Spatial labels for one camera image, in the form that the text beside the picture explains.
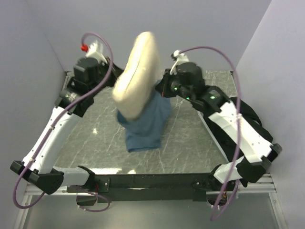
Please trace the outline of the cream pillow with bear print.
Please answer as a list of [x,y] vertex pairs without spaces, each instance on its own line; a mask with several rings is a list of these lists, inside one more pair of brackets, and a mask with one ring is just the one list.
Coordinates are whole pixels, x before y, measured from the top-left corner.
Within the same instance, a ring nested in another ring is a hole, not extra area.
[[125,119],[140,116],[161,76],[155,36],[150,31],[142,32],[135,39],[125,69],[112,90],[112,99]]

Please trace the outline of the blue fabric pillowcase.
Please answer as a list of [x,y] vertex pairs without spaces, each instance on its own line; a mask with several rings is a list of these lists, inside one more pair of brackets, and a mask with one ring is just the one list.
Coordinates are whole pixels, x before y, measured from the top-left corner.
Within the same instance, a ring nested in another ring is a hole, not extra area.
[[129,153],[161,148],[162,135],[171,114],[171,101],[155,91],[141,115],[128,121],[117,112],[118,123],[125,128],[125,145]]

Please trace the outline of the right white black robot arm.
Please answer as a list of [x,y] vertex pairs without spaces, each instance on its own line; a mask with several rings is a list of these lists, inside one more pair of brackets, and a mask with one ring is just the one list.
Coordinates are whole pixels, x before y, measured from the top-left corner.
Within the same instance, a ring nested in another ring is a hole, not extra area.
[[232,161],[210,173],[209,185],[214,190],[222,189],[229,181],[257,182],[283,150],[243,118],[237,109],[239,101],[232,101],[217,86],[206,85],[202,69],[193,62],[177,65],[175,72],[166,69],[155,89],[165,98],[179,96],[189,101],[234,143]]

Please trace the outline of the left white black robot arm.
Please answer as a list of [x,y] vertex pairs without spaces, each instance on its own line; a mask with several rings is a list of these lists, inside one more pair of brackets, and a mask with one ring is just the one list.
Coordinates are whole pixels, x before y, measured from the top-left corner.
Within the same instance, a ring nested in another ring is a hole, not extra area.
[[95,173],[84,166],[56,167],[58,153],[66,139],[93,105],[94,97],[105,87],[113,87],[123,70],[112,66],[104,77],[110,58],[80,58],[74,74],[55,101],[51,117],[32,150],[20,161],[12,162],[10,169],[23,179],[50,195],[63,186],[79,186],[83,191],[95,189]]

